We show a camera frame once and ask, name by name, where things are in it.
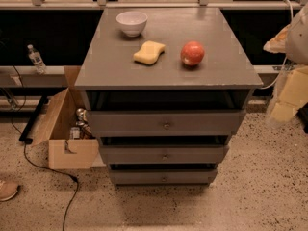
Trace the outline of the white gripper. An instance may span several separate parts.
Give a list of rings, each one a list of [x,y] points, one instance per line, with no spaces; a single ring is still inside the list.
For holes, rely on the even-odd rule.
[[[289,25],[285,26],[275,37],[266,42],[263,49],[274,54],[285,53],[289,28]],[[308,103],[307,65],[289,73],[279,100],[282,102],[275,102],[269,112],[269,119],[278,123],[289,122],[296,115],[297,108],[302,108]]]

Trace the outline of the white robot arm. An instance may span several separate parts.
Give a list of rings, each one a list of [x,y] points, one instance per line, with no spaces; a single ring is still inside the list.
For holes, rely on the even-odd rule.
[[[268,124],[278,126],[291,121],[308,103],[308,5],[263,49],[274,54],[285,54],[267,109]]]

